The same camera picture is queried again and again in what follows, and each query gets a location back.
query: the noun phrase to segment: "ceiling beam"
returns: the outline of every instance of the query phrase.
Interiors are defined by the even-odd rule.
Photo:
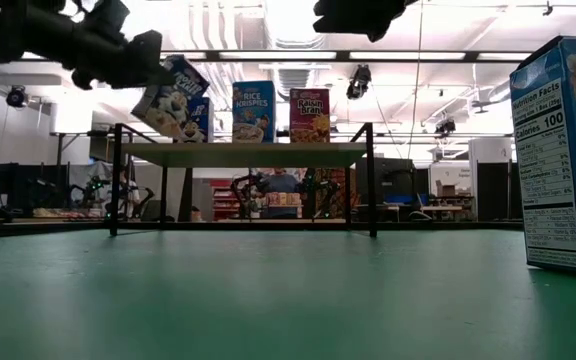
[[[530,53],[526,51],[442,51],[442,50],[193,50],[162,51],[162,59],[169,55],[183,55],[196,63],[403,63],[416,64],[519,64]],[[47,63],[41,57],[22,57],[16,62]]]

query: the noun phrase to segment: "green tabletop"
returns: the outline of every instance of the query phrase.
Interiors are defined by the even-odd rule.
[[[505,231],[3,238],[0,359],[576,359],[576,276]]]

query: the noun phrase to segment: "nutrition facts label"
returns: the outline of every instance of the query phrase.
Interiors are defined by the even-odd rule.
[[[528,260],[576,267],[575,192],[561,80],[512,107]]]

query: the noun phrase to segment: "table leg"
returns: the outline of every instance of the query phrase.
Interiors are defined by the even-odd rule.
[[[350,230],[350,227],[352,226],[352,219],[351,219],[351,190],[350,190],[350,168],[347,167],[344,169],[344,177],[345,177],[345,186],[344,186],[344,191],[346,193],[346,196],[344,198],[344,206],[345,206],[345,216],[346,216],[346,229]]]
[[[368,169],[368,228],[370,237],[377,237],[377,199],[375,193],[375,149],[373,146],[372,123],[367,123],[366,152]]]
[[[110,235],[117,236],[119,229],[119,177],[121,176],[122,125],[115,124],[115,144],[112,154],[112,190],[110,201]]]
[[[166,224],[166,208],[168,198],[168,167],[161,168],[161,202],[159,203],[159,228],[164,229]]]

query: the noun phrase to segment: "cereal box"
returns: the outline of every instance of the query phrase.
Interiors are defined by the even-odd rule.
[[[161,135],[182,141],[188,101],[201,98],[210,84],[183,56],[169,56],[163,66],[174,74],[175,85],[147,87],[132,114]]]
[[[272,81],[233,84],[232,142],[275,142],[275,86]]]
[[[186,121],[181,123],[180,141],[184,143],[212,142],[214,111],[209,98],[197,98],[188,102]]]
[[[328,89],[290,90],[290,142],[330,142]]]
[[[510,84],[528,263],[576,269],[576,38],[551,41]]]

